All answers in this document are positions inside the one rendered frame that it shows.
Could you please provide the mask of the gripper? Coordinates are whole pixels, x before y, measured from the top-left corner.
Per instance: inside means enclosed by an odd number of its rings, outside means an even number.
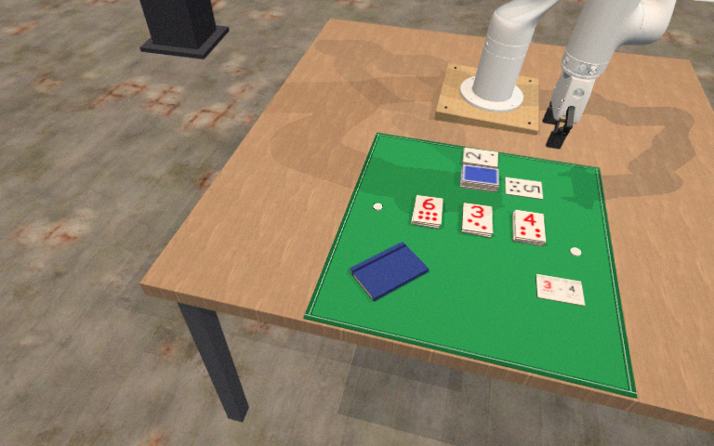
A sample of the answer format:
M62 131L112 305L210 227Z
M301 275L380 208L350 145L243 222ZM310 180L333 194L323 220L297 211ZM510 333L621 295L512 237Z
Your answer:
M567 73L566 73L567 72ZM581 75L562 65L562 73L551 96L551 102L542 120L555 125L546 143L547 148L560 149L568 133L577 124L588 103L595 79L600 75ZM565 119L561 119L565 116ZM561 123L564 126L559 127Z

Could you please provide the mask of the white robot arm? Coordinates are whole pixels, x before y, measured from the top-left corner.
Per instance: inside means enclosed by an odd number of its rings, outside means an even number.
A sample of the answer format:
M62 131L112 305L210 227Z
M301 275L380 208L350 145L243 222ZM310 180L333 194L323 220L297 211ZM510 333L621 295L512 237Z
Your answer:
M476 80L473 76L461 84L464 100L488 112L521 106L523 94L516 82L524 58L537 23L559 1L513 0L494 12ZM586 0L562 65L581 75L604 73L620 46L656 42L668 27L675 4L676 0Z

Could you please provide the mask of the green card cloth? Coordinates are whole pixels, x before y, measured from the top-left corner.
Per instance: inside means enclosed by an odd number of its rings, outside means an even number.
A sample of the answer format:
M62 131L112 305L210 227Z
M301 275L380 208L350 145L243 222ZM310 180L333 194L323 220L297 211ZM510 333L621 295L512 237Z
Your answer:
M462 161L379 136L311 315L628 389L596 171L498 154L493 192L460 188ZM411 224L417 195L443 198L438 229ZM492 206L490 238L462 233L463 203ZM544 214L543 246L512 240L515 210ZM401 242L429 272L373 301L350 268ZM536 274L582 282L585 306L537 298Z

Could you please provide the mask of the blue notebook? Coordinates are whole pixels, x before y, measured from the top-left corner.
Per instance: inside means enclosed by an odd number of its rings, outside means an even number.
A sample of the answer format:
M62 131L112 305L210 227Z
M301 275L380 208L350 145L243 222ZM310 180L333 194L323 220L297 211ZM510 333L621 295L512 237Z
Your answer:
M429 268L404 243L350 268L350 274L373 301L429 272Z

